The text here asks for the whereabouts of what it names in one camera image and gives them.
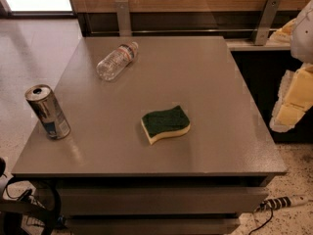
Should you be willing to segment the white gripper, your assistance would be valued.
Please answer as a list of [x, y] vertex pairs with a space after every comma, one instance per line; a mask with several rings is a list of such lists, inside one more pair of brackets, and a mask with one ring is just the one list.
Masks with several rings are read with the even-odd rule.
[[313, 107], [313, 0], [297, 15], [269, 37], [291, 43], [291, 55], [304, 63], [298, 70], [287, 70], [282, 77], [278, 100], [274, 105], [270, 128], [287, 132]]

